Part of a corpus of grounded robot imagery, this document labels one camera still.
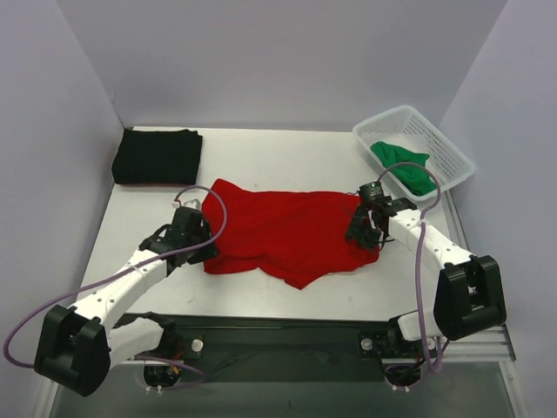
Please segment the red t shirt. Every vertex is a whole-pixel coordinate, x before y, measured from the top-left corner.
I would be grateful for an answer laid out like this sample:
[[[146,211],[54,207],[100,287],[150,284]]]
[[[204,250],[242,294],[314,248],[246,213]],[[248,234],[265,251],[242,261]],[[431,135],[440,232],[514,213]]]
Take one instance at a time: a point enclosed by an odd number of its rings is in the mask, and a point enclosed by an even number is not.
[[[349,273],[379,259],[345,239],[359,200],[341,192],[251,192],[217,179],[202,211],[218,256],[208,274],[254,269],[303,289],[330,273]]]

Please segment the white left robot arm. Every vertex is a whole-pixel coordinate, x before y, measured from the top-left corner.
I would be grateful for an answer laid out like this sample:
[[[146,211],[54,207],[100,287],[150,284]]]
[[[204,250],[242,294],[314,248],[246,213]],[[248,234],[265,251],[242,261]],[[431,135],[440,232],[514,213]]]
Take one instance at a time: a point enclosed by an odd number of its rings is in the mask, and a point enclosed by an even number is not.
[[[44,316],[33,369],[82,396],[94,393],[109,371],[139,354],[163,359],[177,354],[173,321],[143,313],[119,320],[148,290],[184,264],[216,257],[208,219],[198,204],[180,206],[171,223],[146,238],[117,279],[70,307],[55,305]]]

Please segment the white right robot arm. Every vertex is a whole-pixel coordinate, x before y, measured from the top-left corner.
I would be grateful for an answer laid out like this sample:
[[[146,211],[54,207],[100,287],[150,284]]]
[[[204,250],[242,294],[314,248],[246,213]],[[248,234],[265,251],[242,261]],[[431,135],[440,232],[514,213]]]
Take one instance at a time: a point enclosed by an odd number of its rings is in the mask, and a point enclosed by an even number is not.
[[[460,340],[505,324],[500,266],[493,257],[458,246],[430,225],[410,199],[386,195],[379,181],[361,186],[358,195],[346,241],[378,250],[386,239],[394,239],[416,257],[414,272],[425,268],[437,277],[433,306],[418,302],[416,311],[401,315],[387,331],[390,352],[405,355],[421,338]]]

